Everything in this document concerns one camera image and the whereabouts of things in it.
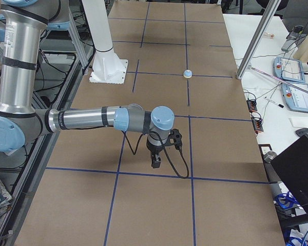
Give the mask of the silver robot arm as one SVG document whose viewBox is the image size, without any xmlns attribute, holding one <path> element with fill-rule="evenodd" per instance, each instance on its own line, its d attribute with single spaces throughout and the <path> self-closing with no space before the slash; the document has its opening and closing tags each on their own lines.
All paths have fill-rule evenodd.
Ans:
<svg viewBox="0 0 308 246">
<path fill-rule="evenodd" d="M 147 136 L 151 165 L 161 164 L 160 152 L 169 144 L 174 113 L 166 106 L 145 111 L 139 105 L 36 110 L 32 94 L 41 33 L 69 28 L 67 1 L 2 1 L 6 19 L 0 85 L 0 152 L 10 152 L 40 136 L 70 129 L 114 127 Z"/>
</svg>

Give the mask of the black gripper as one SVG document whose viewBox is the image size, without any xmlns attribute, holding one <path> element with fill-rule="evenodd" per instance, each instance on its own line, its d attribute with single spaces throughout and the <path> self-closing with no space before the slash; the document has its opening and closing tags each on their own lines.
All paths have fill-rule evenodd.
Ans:
<svg viewBox="0 0 308 246">
<path fill-rule="evenodd" d="M 163 150 L 161 143 L 158 146 L 152 144 L 149 139 L 146 141 L 147 149 L 151 152 L 151 167 L 159 168 L 161 165 L 160 152 Z"/>
</svg>

